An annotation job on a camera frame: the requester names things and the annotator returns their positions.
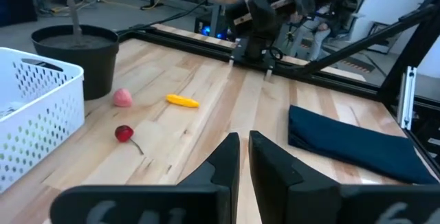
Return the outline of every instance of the blue light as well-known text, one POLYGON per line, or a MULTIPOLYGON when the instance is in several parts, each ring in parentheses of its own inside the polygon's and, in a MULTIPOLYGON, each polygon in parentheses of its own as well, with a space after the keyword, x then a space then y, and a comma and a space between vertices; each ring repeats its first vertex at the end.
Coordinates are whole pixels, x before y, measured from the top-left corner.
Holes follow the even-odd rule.
POLYGON ((203 29, 201 30, 201 33, 202 33, 203 35, 205 35, 205 36, 208 36, 210 32, 211 32, 211 27, 209 27, 209 26, 205 26, 205 27, 203 27, 203 29))

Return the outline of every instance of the navy blue cloth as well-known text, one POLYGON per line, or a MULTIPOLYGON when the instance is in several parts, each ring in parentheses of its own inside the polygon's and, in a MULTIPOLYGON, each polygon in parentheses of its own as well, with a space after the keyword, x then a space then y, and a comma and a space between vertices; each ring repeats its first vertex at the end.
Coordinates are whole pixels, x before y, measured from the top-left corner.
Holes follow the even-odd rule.
POLYGON ((289 145, 405 183, 439 183, 404 137, 385 135, 290 106, 289 145))

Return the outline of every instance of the white wall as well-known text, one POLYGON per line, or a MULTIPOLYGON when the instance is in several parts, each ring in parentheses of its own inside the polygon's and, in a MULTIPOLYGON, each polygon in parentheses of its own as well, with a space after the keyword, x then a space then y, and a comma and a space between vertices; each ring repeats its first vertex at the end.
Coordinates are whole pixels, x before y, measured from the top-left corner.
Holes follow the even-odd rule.
MULTIPOLYGON (((392 24, 399 17, 416 9, 423 0, 365 0, 359 10, 365 15, 356 21, 351 34, 351 42, 356 42, 368 36, 374 21, 392 24)), ((415 27, 412 27, 399 37, 390 52, 400 54, 413 35, 415 27)))
POLYGON ((432 45, 425 58, 417 68, 417 73, 440 78, 440 37, 432 45))

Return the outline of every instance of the metal bar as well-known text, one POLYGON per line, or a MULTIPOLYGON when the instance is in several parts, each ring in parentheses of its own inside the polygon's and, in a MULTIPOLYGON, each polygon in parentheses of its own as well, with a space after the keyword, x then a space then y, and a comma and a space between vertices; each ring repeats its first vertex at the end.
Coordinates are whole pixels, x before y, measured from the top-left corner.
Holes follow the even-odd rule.
POLYGON ((417 96, 414 99, 414 110, 420 114, 426 113, 437 117, 440 115, 440 106, 438 103, 430 104, 425 102, 425 100, 420 100, 420 97, 417 96))
MULTIPOLYGON (((120 41, 126 41, 130 38, 140 39, 174 49, 181 49, 185 52, 206 56, 209 58, 221 60, 223 62, 229 62, 231 52, 233 50, 229 47, 215 45, 194 38, 189 38, 187 36, 181 36, 160 30, 147 30, 146 32, 129 32, 123 34, 120 37, 120 41)), ((262 72, 267 71, 267 68, 259 67, 257 64, 243 62, 237 63, 262 72)), ((368 84, 366 82, 357 82, 348 78, 336 76, 322 71, 316 72, 313 75, 301 76, 295 74, 292 67, 300 66, 291 63, 278 62, 273 68, 272 74, 377 101, 377 90, 379 88, 374 85, 368 84)))
MULTIPOLYGON (((386 109, 388 110, 389 113, 394 113, 395 112, 395 110, 393 109, 393 107, 391 105, 385 104, 385 107, 386 107, 386 109)), ((420 142, 420 140, 417 138, 417 136, 411 130, 407 130, 405 128, 401 128, 401 129, 405 133, 405 136, 410 141, 412 141, 412 143, 414 144, 415 149, 417 149, 417 151, 419 152, 419 154, 421 155, 423 160, 426 161, 426 163, 429 166, 429 168, 431 168, 432 171, 434 172, 434 174, 438 178, 440 178, 440 166, 434 160, 434 158, 431 157, 431 155, 426 150, 424 145, 420 142)))
POLYGON ((413 122, 413 104, 417 69, 408 67, 402 74, 399 105, 397 106, 397 122, 400 128, 411 129, 413 122))
POLYGON ((387 104, 395 103, 399 89, 399 78, 407 66, 418 67, 432 45, 440 36, 440 3, 436 14, 429 21, 423 22, 400 54, 379 90, 379 97, 387 104))
MULTIPOLYGON (((294 2, 294 0, 278 0, 278 1, 275 1, 272 4, 270 4, 270 6, 273 9, 278 9, 278 8, 281 8, 285 5, 289 5, 293 2, 294 2)), ((234 24, 239 25, 239 24, 245 23, 246 21, 250 21, 250 20, 252 20, 252 15, 249 12, 249 13, 243 15, 242 17, 235 19, 234 24)))
POLYGON ((405 17, 401 21, 398 21, 387 28, 383 29, 380 32, 374 33, 370 35, 369 37, 363 38, 360 41, 353 43, 333 54, 328 55, 327 57, 319 60, 311 62, 305 67, 299 71, 300 74, 311 74, 313 72, 319 71, 325 67, 328 67, 336 62, 339 62, 340 60, 346 58, 347 56, 350 56, 356 52, 359 52, 363 49, 366 49, 367 47, 370 47, 374 45, 375 43, 384 40, 385 38, 388 38, 390 36, 393 36, 401 31, 404 31, 421 21, 425 19, 430 18, 430 14, 432 11, 435 10, 434 6, 429 6, 427 8, 424 8, 422 10, 418 10, 411 15, 405 17))
POLYGON ((136 38, 150 43, 179 49, 181 51, 198 54, 200 56, 222 60, 224 62, 228 62, 230 57, 230 52, 224 52, 216 49, 215 47, 206 47, 204 43, 207 42, 204 41, 198 41, 204 43, 194 43, 194 41, 190 39, 182 40, 178 36, 176 36, 175 38, 170 38, 163 36, 161 33, 152 32, 132 32, 130 36, 131 38, 136 38))
POLYGON ((216 37, 217 35, 217 23, 219 22, 219 15, 220 15, 220 9, 221 5, 214 4, 212 7, 212 14, 211 14, 211 25, 210 25, 210 32, 209 36, 216 37))
POLYGON ((440 101, 438 100, 432 100, 421 96, 415 96, 415 102, 418 102, 420 104, 430 105, 440 109, 440 101))

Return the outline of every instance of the wooden table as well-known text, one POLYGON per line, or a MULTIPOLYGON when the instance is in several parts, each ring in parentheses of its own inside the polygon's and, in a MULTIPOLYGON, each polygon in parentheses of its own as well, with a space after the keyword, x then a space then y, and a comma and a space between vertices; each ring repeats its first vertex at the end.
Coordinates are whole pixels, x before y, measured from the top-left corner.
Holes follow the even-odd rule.
MULTIPOLYGON (((175 34, 178 35, 182 35, 182 36, 190 36, 192 38, 196 38, 202 41, 206 41, 206 42, 210 42, 210 43, 216 43, 216 44, 220 44, 226 47, 231 47, 231 48, 235 48, 236 44, 230 41, 224 41, 224 40, 219 40, 217 38, 212 38, 209 36, 204 36, 202 34, 195 34, 193 32, 189 32, 186 30, 181 30, 181 29, 177 29, 174 27, 169 27, 169 26, 165 26, 165 25, 156 25, 156 27, 158 27, 161 30, 167 31, 167 32, 173 32, 175 34)), ((309 63, 306 60, 302 60, 299 58, 294 58, 291 56, 284 56, 283 57, 283 61, 285 62, 289 62, 289 63, 293 63, 296 65, 306 65, 307 63, 309 63)), ((327 72, 327 73, 331 73, 331 74, 335 74, 338 76, 344 76, 346 78, 350 78, 350 79, 354 79, 354 80, 359 80, 362 82, 366 82, 364 76, 360 75, 360 74, 356 74, 356 73, 352 73, 349 71, 344 71, 341 69, 336 69, 333 67, 325 67, 324 69, 322 69, 323 72, 327 72)))
MULTIPOLYGON (((199 38, 199 34, 176 33, 199 38)), ((207 41, 228 44, 211 37, 207 41)), ((287 145, 291 104, 349 124, 404 136, 378 102, 272 76, 139 40, 120 46, 113 91, 127 88, 131 108, 112 105, 111 95, 85 104, 86 122, 62 146, 0 196, 2 223, 49 224, 50 204, 62 190, 81 184, 176 184, 190 174, 229 132, 241 138, 237 223, 260 223, 248 161, 249 130, 258 130, 309 166, 341 183, 396 183, 339 161, 287 145), (168 104, 178 93, 200 101, 198 109, 168 104), (135 129, 132 144, 114 130, 135 129)))

